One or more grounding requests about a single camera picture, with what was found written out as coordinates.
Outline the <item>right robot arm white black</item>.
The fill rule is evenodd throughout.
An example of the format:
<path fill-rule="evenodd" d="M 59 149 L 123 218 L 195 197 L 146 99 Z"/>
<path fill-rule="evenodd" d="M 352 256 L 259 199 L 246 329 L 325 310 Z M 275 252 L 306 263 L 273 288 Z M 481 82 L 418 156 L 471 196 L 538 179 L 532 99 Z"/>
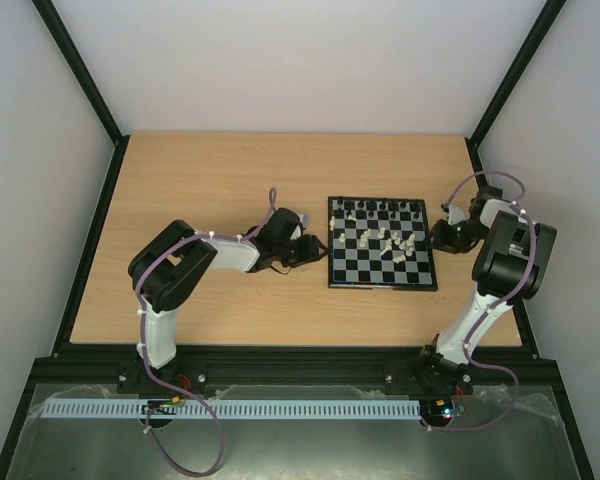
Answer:
<path fill-rule="evenodd" d="M 487 186 L 468 210 L 447 200 L 446 218 L 431 233 L 431 246 L 451 254 L 479 247 L 471 272 L 473 293 L 451 326 L 436 334 L 419 354 L 414 377 L 427 393 L 448 391 L 464 381 L 479 342 L 518 301 L 538 292 L 558 230 L 531 219 L 516 200 Z"/>

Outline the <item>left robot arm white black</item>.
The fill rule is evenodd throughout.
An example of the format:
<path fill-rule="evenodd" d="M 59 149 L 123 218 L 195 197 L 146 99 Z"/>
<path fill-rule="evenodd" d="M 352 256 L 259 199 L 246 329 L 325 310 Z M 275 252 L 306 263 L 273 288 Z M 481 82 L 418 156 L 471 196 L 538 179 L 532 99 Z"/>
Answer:
<path fill-rule="evenodd" d="M 128 267 L 140 304 L 137 351 L 143 361 L 158 370 L 175 358 L 178 309 L 207 271 L 257 273 L 275 263 L 291 269 L 324 258 L 327 246 L 305 232 L 305 220 L 289 209 L 272 207 L 244 235 L 203 232 L 183 220 L 168 224 Z"/>

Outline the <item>black white chess board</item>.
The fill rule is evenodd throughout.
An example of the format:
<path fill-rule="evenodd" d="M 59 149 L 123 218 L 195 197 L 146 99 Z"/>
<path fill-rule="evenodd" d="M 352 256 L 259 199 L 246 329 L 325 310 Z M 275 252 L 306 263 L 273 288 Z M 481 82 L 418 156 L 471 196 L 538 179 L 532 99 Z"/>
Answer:
<path fill-rule="evenodd" d="M 330 196 L 327 210 L 329 287 L 438 290 L 424 200 Z"/>

